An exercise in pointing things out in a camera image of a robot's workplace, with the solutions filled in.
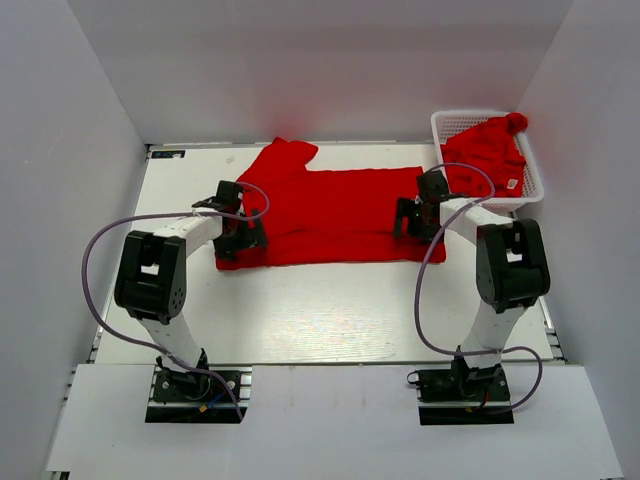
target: red garment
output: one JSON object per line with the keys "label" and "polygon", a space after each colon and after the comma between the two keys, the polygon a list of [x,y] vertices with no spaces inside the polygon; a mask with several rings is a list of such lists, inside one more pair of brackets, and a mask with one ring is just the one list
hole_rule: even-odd
{"label": "red garment", "polygon": [[[515,146],[513,136],[527,128],[527,118],[519,113],[490,118],[447,140],[442,146],[445,163],[465,163],[485,172],[496,187],[496,197],[521,197],[526,161]],[[452,193],[484,197],[491,191],[479,173],[448,167]]]}
{"label": "red garment", "polygon": [[[308,171],[318,147],[276,138],[238,181],[269,196],[262,217],[269,246],[238,252],[234,261],[217,259],[219,270],[329,262],[422,261],[427,250],[416,238],[394,238],[398,197],[414,198],[420,167]],[[247,214],[263,210],[262,196],[250,189]],[[433,262],[445,260],[438,245]]]}

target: plastic basket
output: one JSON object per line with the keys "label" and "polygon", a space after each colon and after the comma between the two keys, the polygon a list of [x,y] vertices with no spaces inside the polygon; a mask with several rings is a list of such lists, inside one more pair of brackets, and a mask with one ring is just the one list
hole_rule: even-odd
{"label": "plastic basket", "polygon": [[[433,139],[436,145],[438,163],[443,163],[442,149],[450,137],[460,132],[482,123],[492,117],[503,117],[509,112],[494,110],[449,110],[436,112],[431,116],[431,128],[433,129]],[[540,180],[540,173],[536,165],[533,153],[529,147],[529,141],[524,132],[518,133],[514,137],[517,149],[525,158],[527,165],[524,169],[524,185],[522,187],[522,197],[518,198],[492,198],[483,203],[485,207],[496,213],[509,213],[526,205],[527,203],[539,202],[544,197],[544,188]]]}

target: black label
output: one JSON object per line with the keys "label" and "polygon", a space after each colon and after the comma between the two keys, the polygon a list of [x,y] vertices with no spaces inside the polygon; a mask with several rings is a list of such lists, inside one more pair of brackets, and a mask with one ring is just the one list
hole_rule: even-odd
{"label": "black label", "polygon": [[151,152],[151,158],[184,158],[184,150],[156,150]]}

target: white wall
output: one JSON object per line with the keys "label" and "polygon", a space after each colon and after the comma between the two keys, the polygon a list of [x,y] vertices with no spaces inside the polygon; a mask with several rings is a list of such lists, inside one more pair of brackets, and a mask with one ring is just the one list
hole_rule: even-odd
{"label": "white wall", "polygon": [[63,0],[3,2],[0,65],[0,478],[33,480],[95,332],[82,251],[132,210],[144,146]]}
{"label": "white wall", "polygon": [[147,143],[424,139],[513,109],[572,0],[69,0]]}
{"label": "white wall", "polygon": [[544,175],[548,300],[586,366],[625,478],[640,478],[640,3],[577,0],[519,109]]}

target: folded red fabric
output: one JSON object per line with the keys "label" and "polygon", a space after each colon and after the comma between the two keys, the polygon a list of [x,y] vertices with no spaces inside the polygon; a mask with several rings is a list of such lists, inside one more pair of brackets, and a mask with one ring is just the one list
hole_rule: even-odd
{"label": "folded red fabric", "polygon": [[[513,136],[526,129],[527,123],[519,113],[490,118],[447,140],[441,147],[443,160],[481,169],[493,181],[496,197],[521,197],[526,161]],[[484,197],[491,190],[479,173],[466,168],[447,168],[447,179],[453,193]]]}
{"label": "folded red fabric", "polygon": [[[262,217],[268,248],[238,252],[233,261],[217,259],[219,270],[329,262],[422,261],[427,245],[418,239],[393,237],[398,197],[417,194],[420,167],[309,171],[306,164],[318,147],[276,138],[238,181],[255,184],[269,196]],[[250,189],[247,214],[264,208]],[[433,262],[445,260],[438,245]]]}

